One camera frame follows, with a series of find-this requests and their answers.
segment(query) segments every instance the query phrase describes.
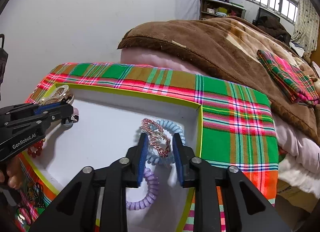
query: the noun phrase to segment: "human hand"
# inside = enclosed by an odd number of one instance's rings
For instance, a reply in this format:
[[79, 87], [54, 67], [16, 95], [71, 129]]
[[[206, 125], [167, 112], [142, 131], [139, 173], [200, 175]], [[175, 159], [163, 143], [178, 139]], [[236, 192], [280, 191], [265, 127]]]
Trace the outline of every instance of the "human hand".
[[[22, 185], [23, 174], [18, 155], [7, 164], [7, 175], [9, 176], [8, 186], [13, 189], [19, 189]], [[0, 182], [4, 182], [4, 180], [4, 175], [0, 171]]]

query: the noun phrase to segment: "folded plaid cloth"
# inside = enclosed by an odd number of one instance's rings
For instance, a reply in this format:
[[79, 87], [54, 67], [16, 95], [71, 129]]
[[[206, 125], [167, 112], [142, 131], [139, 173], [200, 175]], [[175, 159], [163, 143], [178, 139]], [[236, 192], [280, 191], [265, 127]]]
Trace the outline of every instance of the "folded plaid cloth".
[[317, 105], [319, 96], [312, 80], [299, 68], [275, 54], [258, 50], [258, 59], [291, 102]]

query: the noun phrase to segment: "finger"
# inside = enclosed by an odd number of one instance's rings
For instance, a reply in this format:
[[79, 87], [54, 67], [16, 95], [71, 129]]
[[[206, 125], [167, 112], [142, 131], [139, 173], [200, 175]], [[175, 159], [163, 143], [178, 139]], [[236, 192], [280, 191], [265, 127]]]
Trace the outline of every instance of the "finger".
[[21, 180], [18, 176], [13, 176], [8, 180], [8, 186], [13, 189], [18, 189], [18, 186], [20, 185], [20, 183], [21, 183]]
[[11, 159], [11, 161], [7, 164], [7, 174], [9, 177], [16, 175], [21, 169], [19, 157], [15, 156]]
[[4, 182], [4, 175], [2, 171], [0, 171], [0, 182]]

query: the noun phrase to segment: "curtain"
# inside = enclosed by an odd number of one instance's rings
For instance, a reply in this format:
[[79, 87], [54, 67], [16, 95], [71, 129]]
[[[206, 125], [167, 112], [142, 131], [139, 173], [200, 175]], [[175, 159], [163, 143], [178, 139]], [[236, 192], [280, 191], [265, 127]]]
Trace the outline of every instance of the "curtain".
[[317, 49], [319, 15], [310, 0], [299, 0], [297, 21], [294, 25], [292, 40], [305, 49], [306, 57]]

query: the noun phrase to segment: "metal screw head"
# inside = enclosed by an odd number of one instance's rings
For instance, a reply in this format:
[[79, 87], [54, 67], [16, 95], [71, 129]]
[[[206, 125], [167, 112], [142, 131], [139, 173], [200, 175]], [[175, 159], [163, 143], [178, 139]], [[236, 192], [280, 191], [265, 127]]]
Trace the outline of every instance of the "metal screw head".
[[93, 168], [91, 166], [86, 166], [82, 169], [83, 173], [90, 173], [92, 172]]
[[127, 158], [127, 157], [123, 157], [123, 158], [121, 158], [120, 160], [119, 160], [119, 163], [121, 163], [121, 164], [127, 164], [127, 163], [129, 163], [130, 162], [130, 160], [129, 160], [129, 158]]
[[229, 171], [231, 171], [233, 173], [237, 173], [239, 171], [239, 169], [236, 166], [230, 166]]
[[191, 159], [191, 161], [192, 161], [193, 163], [201, 163], [201, 162], [202, 162], [202, 159], [199, 158], [199, 157], [193, 157], [193, 158]]

